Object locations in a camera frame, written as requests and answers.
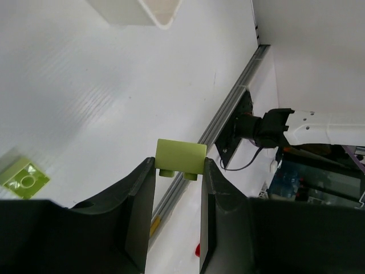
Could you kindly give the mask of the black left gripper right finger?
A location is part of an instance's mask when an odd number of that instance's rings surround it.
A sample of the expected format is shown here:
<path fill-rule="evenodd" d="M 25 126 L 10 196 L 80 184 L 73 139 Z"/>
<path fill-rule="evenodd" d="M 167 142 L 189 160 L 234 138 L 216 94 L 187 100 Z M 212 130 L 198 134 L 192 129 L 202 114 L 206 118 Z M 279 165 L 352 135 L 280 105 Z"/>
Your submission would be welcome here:
<path fill-rule="evenodd" d="M 201 273 L 363 273 L 364 211 L 249 198 L 205 159 Z"/>

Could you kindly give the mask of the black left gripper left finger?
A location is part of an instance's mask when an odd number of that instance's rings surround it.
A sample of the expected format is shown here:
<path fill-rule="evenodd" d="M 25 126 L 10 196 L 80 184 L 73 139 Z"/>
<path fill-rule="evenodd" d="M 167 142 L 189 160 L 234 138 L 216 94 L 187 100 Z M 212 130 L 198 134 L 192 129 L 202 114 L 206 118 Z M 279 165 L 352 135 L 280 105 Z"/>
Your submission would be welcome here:
<path fill-rule="evenodd" d="M 155 195 L 154 158 L 72 208 L 1 201 L 2 273 L 144 273 Z"/>

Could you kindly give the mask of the lime rounded lego brick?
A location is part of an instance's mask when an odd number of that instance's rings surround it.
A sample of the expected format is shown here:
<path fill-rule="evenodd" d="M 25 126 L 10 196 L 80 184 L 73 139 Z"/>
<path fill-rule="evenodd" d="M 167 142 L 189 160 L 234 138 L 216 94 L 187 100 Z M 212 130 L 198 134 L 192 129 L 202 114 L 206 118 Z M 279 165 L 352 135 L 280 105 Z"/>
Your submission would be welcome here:
<path fill-rule="evenodd" d="M 184 179 L 196 181 L 204 173 L 206 151 L 205 144 L 159 139 L 155 168 L 162 177 L 172 178 L 175 172 L 182 172 Z"/>

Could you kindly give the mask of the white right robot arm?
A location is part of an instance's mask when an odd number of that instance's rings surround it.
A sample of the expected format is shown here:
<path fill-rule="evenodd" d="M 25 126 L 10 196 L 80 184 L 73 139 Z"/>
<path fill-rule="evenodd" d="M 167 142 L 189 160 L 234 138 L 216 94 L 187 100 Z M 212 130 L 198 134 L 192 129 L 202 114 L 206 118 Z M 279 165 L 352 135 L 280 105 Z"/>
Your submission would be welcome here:
<path fill-rule="evenodd" d="M 272 109 L 263 117 L 243 114 L 234 120 L 236 138 L 262 148 L 331 144 L 364 146 L 364 113 L 320 113 Z"/>

